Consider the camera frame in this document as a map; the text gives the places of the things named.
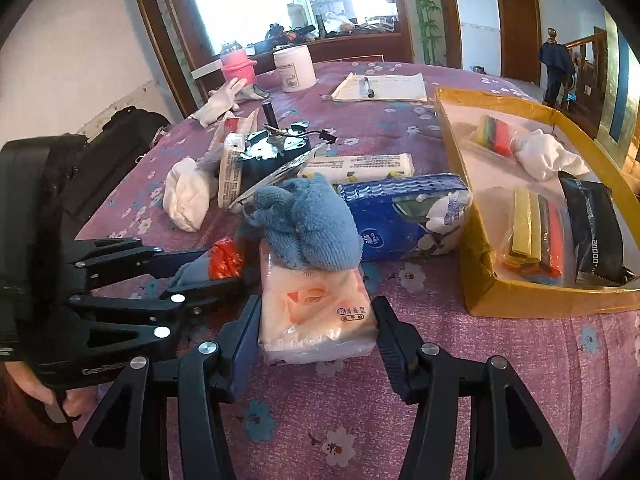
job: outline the floor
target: floor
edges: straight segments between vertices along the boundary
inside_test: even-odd
[[[514,85],[516,85],[525,94],[527,94],[530,97],[533,97],[539,103],[542,102],[542,98],[545,95],[545,89],[544,88],[540,88],[539,86],[534,85],[533,83],[527,83],[527,82],[524,82],[524,81],[518,81],[517,79],[509,79],[508,77],[505,77],[504,79],[506,79],[510,83],[513,83]]]

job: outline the pink bottle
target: pink bottle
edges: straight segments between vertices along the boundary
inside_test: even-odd
[[[254,66],[258,62],[249,59],[246,51],[237,41],[226,43],[222,46],[220,61],[222,62],[222,74],[226,81],[237,77],[240,79],[246,78],[247,85],[257,82]]]

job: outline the purple floral tablecloth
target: purple floral tablecloth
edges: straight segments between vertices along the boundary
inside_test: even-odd
[[[329,94],[349,72],[413,75],[422,72],[430,102],[335,103]],[[316,64],[318,84],[284,93],[277,74],[258,77],[270,90],[281,125],[308,120],[338,136],[329,155],[409,152],[418,174],[447,171],[434,113],[440,86],[527,98],[500,78],[449,68],[392,62]],[[247,115],[259,102],[241,106]],[[212,203],[199,232],[176,228],[162,209],[164,179],[185,156],[199,158],[212,129],[196,121],[176,125],[120,183],[80,238],[141,237],[166,250],[210,246],[232,235],[238,218]],[[370,295],[384,294],[401,320],[452,355],[485,361],[507,357],[556,433],[575,475],[596,479],[618,452],[640,412],[640,316],[635,312],[574,319],[517,320],[471,317],[458,289],[455,254],[425,261],[365,264]],[[140,298],[145,279],[110,287],[114,296]],[[193,343],[211,338],[236,307],[215,313]],[[462,402],[452,478],[464,478],[469,403]],[[250,387],[223,406],[230,452],[239,479],[397,478],[414,423],[389,385],[378,350],[364,358],[254,369]],[[170,406],[169,452],[181,478],[177,415]]]

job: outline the door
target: door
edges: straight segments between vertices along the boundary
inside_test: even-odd
[[[540,85],[538,0],[498,0],[502,77]]]

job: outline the yellow box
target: yellow box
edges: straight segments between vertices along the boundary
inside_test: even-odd
[[[582,155],[600,181],[612,190],[612,200],[640,247],[640,203],[617,166],[578,126],[559,111],[521,98],[479,91],[439,88],[436,109],[450,170],[459,173],[473,192],[465,163],[445,112],[445,104],[485,108],[557,126]],[[494,269],[497,253],[474,205],[459,247],[462,292],[473,316],[558,318],[624,312],[640,308],[640,288],[583,289],[500,279]]]

